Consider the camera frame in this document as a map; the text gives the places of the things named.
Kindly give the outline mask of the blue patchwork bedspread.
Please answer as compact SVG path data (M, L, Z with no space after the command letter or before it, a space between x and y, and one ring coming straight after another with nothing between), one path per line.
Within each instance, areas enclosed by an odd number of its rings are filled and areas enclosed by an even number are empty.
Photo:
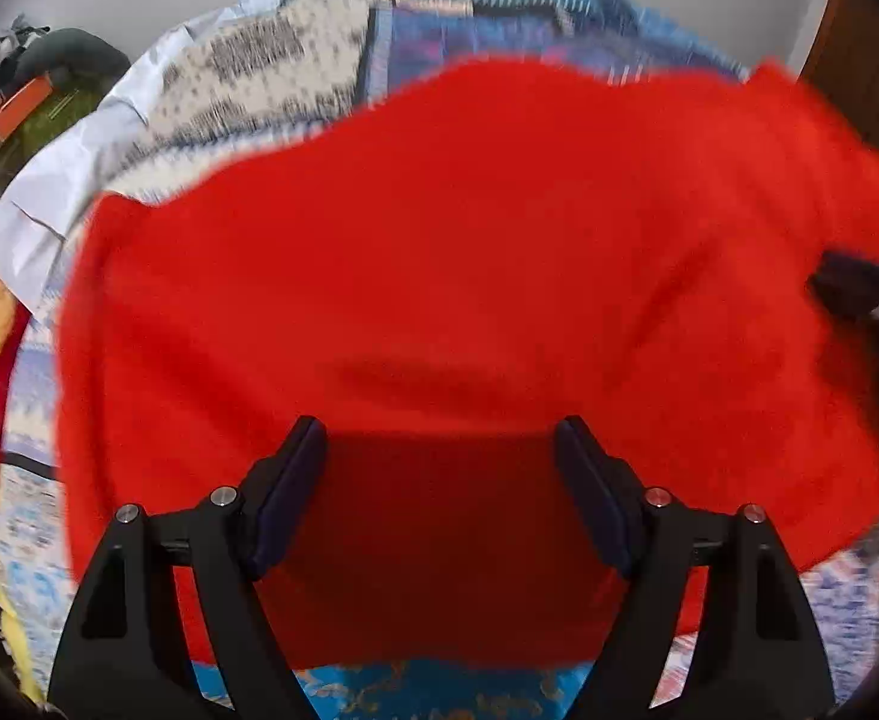
M11 371L0 458L0 596L14 650L49 700L58 640L85 571L71 567L55 456L58 322L89 216L109 192L156 205L231 161L317 137L405 86L476 60L533 60L607 85L677 71L745 82L737 64L631 0L281 0L188 47L120 169L70 229ZM863 259L864 255L854 254ZM314 717L843 718L879 715L879 519L799 569L763 505L693 507L643 481L580 416L551 458L602 566L623 585L599 650L556 667L414 656L295 672Z

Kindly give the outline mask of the red jacket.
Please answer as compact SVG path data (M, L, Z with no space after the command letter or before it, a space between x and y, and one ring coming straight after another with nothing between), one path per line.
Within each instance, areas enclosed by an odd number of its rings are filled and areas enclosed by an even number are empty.
M812 569L879 519L875 362L805 284L833 247L879 260L879 154L775 67L476 60L156 205L106 193L55 349L71 567L311 415L329 455L259 589L291 665L590 660L623 585L551 458L576 415Z

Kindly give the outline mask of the white shirt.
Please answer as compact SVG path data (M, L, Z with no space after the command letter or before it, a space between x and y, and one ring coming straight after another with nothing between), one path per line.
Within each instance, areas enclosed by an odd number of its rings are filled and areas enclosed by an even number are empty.
M213 29L263 15L280 2L239 0L166 31L91 114L53 138L16 174L0 197L0 281L26 310L39 307L70 229L145 132L172 60Z

